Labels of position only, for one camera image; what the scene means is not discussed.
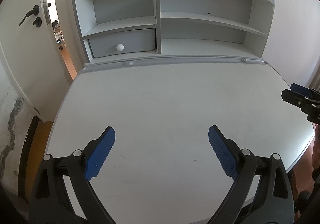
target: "gray drawer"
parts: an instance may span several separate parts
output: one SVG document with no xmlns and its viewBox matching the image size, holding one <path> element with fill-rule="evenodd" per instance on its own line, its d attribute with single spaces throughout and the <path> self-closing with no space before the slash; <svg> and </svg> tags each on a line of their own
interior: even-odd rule
<svg viewBox="0 0 320 224">
<path fill-rule="evenodd" d="M 92 54 L 95 58 L 109 55 L 151 51 L 156 47 L 155 29 L 123 31 L 89 38 Z M 123 51 L 117 51 L 116 46 L 122 44 Z"/>
</svg>

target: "blue gripper pad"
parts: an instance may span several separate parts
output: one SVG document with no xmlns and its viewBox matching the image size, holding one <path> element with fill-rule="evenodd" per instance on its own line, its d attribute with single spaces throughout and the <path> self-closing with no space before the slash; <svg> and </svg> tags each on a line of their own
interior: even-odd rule
<svg viewBox="0 0 320 224">
<path fill-rule="evenodd" d="M 219 129 L 214 125 L 209 129 L 209 142 L 217 155 L 226 175 L 235 181 L 238 178 L 237 160 L 227 146 L 227 141 Z"/>
<path fill-rule="evenodd" d="M 113 147 L 113 144 L 115 143 L 115 130 L 112 127 L 107 128 L 99 139 L 100 142 L 87 159 L 84 172 L 84 176 L 87 181 L 90 181 L 92 177 L 96 177 L 98 175 L 104 161 Z"/>
<path fill-rule="evenodd" d="M 290 90 L 292 92 L 295 92 L 295 93 L 298 93 L 300 95 L 303 95 L 303 96 L 305 96 L 307 98 L 311 98 L 311 99 L 313 98 L 312 91 L 309 88 L 297 85 L 295 83 L 291 84 Z"/>
</svg>

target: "white desk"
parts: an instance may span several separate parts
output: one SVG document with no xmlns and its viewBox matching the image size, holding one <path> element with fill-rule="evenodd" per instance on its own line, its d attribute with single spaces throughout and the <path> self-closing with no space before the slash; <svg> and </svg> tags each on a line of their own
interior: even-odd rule
<svg viewBox="0 0 320 224">
<path fill-rule="evenodd" d="M 288 86 L 266 65 L 198 63 L 132 67 L 76 77 L 47 152 L 68 156 L 107 126 L 116 142 L 91 184 L 118 224 L 186 224 L 210 218 L 232 185 L 208 141 L 217 125 L 255 155 L 290 169 L 313 138 Z M 76 212 L 70 182 L 66 184 Z M 248 198 L 254 196 L 257 179 Z"/>
</svg>

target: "black door handle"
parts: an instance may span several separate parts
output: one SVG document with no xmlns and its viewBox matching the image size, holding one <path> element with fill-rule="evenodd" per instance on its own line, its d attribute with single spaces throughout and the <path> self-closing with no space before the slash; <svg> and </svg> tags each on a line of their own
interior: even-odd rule
<svg viewBox="0 0 320 224">
<path fill-rule="evenodd" d="M 23 18 L 22 22 L 19 23 L 19 26 L 21 26 L 21 24 L 24 22 L 24 20 L 25 20 L 27 17 L 31 16 L 32 14 L 33 14 L 34 16 L 37 16 L 37 15 L 39 14 L 39 10 L 40 10 L 40 9 L 39 9 L 39 5 L 35 5 L 31 11 L 28 11 L 28 12 L 27 12 L 27 14 L 26 14 L 25 17 Z"/>
<path fill-rule="evenodd" d="M 42 20 L 40 17 L 37 17 L 34 21 L 33 21 L 33 25 L 36 25 L 37 28 L 39 28 L 42 24 Z"/>
</svg>

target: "white round knob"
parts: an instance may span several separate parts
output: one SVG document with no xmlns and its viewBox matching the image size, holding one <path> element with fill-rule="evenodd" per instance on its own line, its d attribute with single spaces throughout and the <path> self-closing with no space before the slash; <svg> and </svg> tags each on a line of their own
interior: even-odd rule
<svg viewBox="0 0 320 224">
<path fill-rule="evenodd" d="M 123 44 L 118 44 L 117 45 L 117 51 L 123 51 L 124 50 L 124 45 Z"/>
</svg>

